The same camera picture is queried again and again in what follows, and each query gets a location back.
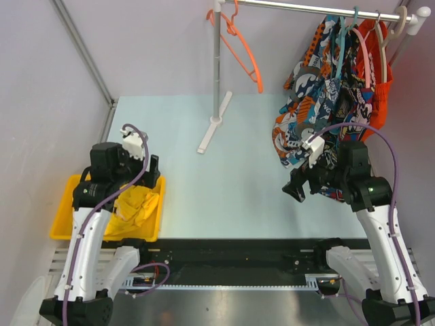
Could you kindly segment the yellow shorts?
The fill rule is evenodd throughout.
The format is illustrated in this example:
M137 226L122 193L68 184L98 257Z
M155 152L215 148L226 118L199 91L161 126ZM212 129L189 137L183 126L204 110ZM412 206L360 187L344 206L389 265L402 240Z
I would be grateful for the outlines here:
M105 235L117 236L139 229L156 210L159 193L142 186L131 186L114 202L114 211Z

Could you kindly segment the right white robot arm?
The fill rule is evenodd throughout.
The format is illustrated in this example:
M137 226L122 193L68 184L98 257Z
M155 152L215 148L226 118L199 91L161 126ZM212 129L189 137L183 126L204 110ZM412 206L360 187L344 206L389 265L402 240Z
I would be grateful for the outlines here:
M341 143L333 169L317 162L324 149L321 138L305 140L301 147L308 157L291 171L283 191L303 202L305 183L311 194L329 186L340 190L365 231L377 272L370 271L339 238L319 245L314 266L320 272L340 274L343 284L361 301L368 325L416 325L433 320L434 298L419 280L406 250L397 210L391 204L392 189L386 179L372 175L365 144Z

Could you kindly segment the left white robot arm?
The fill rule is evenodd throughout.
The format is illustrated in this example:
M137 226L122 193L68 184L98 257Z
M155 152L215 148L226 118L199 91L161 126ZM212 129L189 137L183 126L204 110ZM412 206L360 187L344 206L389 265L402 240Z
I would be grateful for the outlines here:
M164 190L158 157L146 143L98 143L90 166L72 176L52 237L69 239L54 295L40 315L53 325L107 325L122 283L150 263Z

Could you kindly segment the colourful patterned shorts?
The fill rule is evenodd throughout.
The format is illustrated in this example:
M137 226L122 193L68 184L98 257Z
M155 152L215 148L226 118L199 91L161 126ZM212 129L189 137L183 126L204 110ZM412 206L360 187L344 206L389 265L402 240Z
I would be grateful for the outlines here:
M302 140L324 128L346 125L323 134L324 152L317 163L332 169L344 141L361 141L372 116L375 88L365 88L364 59L360 41L350 30L345 36L341 78L335 79L339 57L340 16L327 15L318 25L311 45L291 72L284 88L287 103L280 109L272 131L280 163L288 168L304 161Z

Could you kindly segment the beige wooden hanger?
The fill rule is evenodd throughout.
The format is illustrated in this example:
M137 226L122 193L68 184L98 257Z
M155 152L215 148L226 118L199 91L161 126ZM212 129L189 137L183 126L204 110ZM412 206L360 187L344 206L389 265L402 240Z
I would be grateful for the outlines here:
M387 32L387 35L384 37L382 28L380 25L381 14L378 15L377 22L375 23L375 31L377 34L377 40L379 45L379 55L381 59L381 82L387 82L387 57L386 57L386 47L388 43L394 39L399 38L400 34L405 28L407 22L407 14L408 10L406 6L401 5L396 8L396 13L399 15L398 19L398 27L396 30L392 29Z

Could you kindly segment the teal hanger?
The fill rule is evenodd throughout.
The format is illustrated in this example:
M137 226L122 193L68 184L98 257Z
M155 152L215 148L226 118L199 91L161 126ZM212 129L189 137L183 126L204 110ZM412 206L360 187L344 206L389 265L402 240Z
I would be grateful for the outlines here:
M349 26L345 26L345 17L344 16L339 17L341 29L338 32L337 39L338 39L338 45L339 45L340 51L339 51L339 57L338 57L338 64L337 64L336 72L335 72L335 76L334 76L335 79L341 78L341 72L342 72L344 55L345 55L345 36L356 25L357 19L358 19L358 14L359 14L359 7L356 5L354 7L353 20Z

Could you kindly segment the pink hanger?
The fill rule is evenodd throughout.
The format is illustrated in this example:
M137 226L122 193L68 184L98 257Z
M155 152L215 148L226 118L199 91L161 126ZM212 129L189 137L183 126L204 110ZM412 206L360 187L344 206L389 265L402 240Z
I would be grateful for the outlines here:
M351 30L356 34L356 36L360 41L360 47L362 49L362 54L364 59L365 88L370 88L371 74L370 74L370 61L368 57L368 50L366 48L366 44L364 38L362 37L362 34L355 27L353 27Z

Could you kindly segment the orange-red shorts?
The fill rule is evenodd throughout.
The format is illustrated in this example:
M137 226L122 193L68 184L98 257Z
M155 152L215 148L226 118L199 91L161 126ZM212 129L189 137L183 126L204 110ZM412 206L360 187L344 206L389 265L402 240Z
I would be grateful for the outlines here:
M381 55L379 52L379 42L376 31L374 30L375 21L365 19L358 27L358 31L364 38L368 57L370 60L370 73L372 86L375 88L375 93L372 101L372 116L370 125L376 129L381 129L387 120L387 104L389 91L393 83L392 69L387 64L387 80L381 81Z

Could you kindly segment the white clothes rack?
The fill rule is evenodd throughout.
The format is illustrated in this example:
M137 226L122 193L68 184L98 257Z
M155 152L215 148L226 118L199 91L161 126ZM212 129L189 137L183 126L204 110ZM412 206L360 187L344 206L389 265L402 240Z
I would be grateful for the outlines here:
M258 65L256 63L255 57L252 54L248 44L244 40L242 34L236 28L234 24L234 19L239 12L240 5L249 5L254 7L266 7L280 10L289 10L293 12L307 12L310 14L333 14L337 16L352 17L354 10L344 10L329 7L319 7L312 5L299 5L292 3L283 3L277 1L231 1L234 5L234 13L230 18L227 18L222 14L222 6L226 4L226 1L214 1L213 7L207 12L206 20L210 21L213 25L213 113L210 117L210 125L197 148L199 154L204 154L211 142L213 135L216 130L223 123L223 115L227 106L232 98L232 92L227 91L224 98L220 98L220 56L221 56L221 43L226 43L224 37L221 34L221 19L224 19L227 24L227 29L229 33L239 39L242 43L245 51L251 60L252 70L248 70L247 67L242 63L241 59L237 56L232 48L229 48L230 52L237 60L237 62L242 66L243 70L249 76L249 78L257 84L258 92L263 91L262 77ZM372 19L377 21L378 15L381 14L381 21L385 22L395 22L398 27L399 15L395 14L382 14L380 12L364 12L359 11L358 18ZM423 26L425 20L430 16L431 9L428 7L420 7L415 14L407 14L408 30L406 34L409 36L414 36Z

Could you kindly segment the yellow plastic bin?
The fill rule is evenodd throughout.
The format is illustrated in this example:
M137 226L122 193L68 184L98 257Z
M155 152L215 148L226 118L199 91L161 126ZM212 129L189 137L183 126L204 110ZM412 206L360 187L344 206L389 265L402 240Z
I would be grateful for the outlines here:
M75 209L73 207L73 191L80 181L80 175L70 176L50 230L50 238L54 240L77 240L78 238L86 238L91 233L102 232L104 235L100 239L106 241L119 241L124 238L138 238L146 242L157 241L166 182L164 176L159 177L156 187L152 189L160 195L156 210L139 229L117 236L105 235L113 209L108 211L100 209L92 214L91 208Z

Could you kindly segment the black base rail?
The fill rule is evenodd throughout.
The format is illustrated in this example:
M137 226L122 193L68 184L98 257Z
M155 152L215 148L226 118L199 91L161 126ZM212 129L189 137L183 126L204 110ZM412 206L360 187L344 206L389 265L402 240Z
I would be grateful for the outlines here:
M370 252L364 239L161 239L141 247L141 268L122 288L314 291L317 279L336 278L324 256L335 245Z

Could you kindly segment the aluminium corner post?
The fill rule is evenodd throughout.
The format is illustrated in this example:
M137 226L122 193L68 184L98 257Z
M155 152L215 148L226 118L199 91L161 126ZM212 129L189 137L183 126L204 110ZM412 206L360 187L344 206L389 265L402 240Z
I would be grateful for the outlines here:
M106 141L111 128L111 123L113 122L118 100L111 95L96 62L94 61L94 58L88 49L88 46L86 45L79 29L73 20L72 15L69 13L69 10L65 5L65 2L61 0L49 0L49 2L54 8L54 11L56 12L61 24L64 26L74 48L82 59L84 66L88 70L89 75L97 86L99 93L104 98L105 104L107 106L107 113L105 114L105 118L103 120L104 125L100 142Z

